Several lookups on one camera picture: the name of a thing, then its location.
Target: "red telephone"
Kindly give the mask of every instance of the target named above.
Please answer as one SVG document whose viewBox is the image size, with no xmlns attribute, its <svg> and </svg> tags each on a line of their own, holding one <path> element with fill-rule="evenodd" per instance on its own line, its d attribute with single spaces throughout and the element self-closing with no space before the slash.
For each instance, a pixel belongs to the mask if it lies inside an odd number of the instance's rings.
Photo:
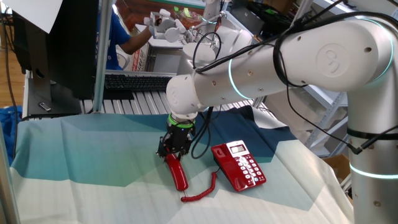
<svg viewBox="0 0 398 224">
<path fill-rule="evenodd" d="M 267 181 L 243 141 L 214 146 L 211 148 L 211 151 L 213 152 L 216 163 L 237 192 L 261 185 Z M 169 165 L 175 188 L 178 191 L 185 191 L 188 188 L 188 182 L 180 160 L 175 154 L 169 154 L 166 156 L 165 161 Z M 211 173 L 211 185 L 209 189 L 197 196 L 184 196 L 181 198 L 181 201 L 194 202 L 210 194 L 216 187 L 217 172 Z"/>
<path fill-rule="evenodd" d="M 214 159 L 237 192 L 267 181 L 259 164 L 243 141 L 225 143 L 211 148 Z"/>
</svg>

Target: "human arm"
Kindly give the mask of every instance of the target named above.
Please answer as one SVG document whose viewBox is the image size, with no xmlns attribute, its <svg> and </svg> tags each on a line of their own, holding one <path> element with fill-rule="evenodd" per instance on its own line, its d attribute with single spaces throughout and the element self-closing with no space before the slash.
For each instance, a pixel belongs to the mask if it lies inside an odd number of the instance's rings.
<svg viewBox="0 0 398 224">
<path fill-rule="evenodd" d="M 152 34 L 149 27 L 146 27 L 140 34 L 130 37 L 127 42 L 121 44 L 120 48 L 122 48 L 126 54 L 132 55 L 135 51 L 144 46 L 151 37 Z"/>
</svg>

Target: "red handset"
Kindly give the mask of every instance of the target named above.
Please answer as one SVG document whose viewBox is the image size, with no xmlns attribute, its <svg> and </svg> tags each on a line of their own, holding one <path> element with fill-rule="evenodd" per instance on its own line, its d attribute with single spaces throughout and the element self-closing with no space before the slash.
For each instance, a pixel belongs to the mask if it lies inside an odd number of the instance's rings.
<svg viewBox="0 0 398 224">
<path fill-rule="evenodd" d="M 240 192 L 267 181 L 264 173 L 243 141 L 229 142 L 211 148 L 216 163 L 233 188 Z"/>
<path fill-rule="evenodd" d="M 188 181 L 177 156 L 175 154 L 169 154 L 166 156 L 165 160 L 172 173 L 175 188 L 179 191 L 186 190 L 188 188 Z"/>
</svg>

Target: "monitor stand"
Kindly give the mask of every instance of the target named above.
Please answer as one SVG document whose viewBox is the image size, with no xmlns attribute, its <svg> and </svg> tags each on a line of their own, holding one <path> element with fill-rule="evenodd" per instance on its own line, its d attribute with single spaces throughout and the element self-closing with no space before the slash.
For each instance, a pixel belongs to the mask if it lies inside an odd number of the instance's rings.
<svg viewBox="0 0 398 224">
<path fill-rule="evenodd" d="M 81 113 L 78 98 L 68 88 L 50 84 L 47 55 L 47 34 L 29 21 L 25 22 L 27 43 L 32 65 L 29 79 L 28 115 L 35 117 L 58 117 Z"/>
<path fill-rule="evenodd" d="M 29 79 L 29 97 L 28 109 L 29 115 L 34 117 L 60 117 L 76 115 L 81 113 L 80 102 L 78 98 L 73 97 L 73 93 L 68 88 L 59 84 L 50 85 L 51 97 L 43 97 L 38 94 L 33 79 Z M 45 110 L 39 104 L 44 103 Z"/>
</svg>

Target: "keyboard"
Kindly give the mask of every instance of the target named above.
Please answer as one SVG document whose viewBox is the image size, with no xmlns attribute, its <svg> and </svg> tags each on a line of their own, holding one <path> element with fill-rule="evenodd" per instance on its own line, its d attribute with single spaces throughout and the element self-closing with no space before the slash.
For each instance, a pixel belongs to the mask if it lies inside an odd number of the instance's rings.
<svg viewBox="0 0 398 224">
<path fill-rule="evenodd" d="M 105 75 L 105 88 L 107 90 L 165 91 L 171 78 Z"/>
</svg>

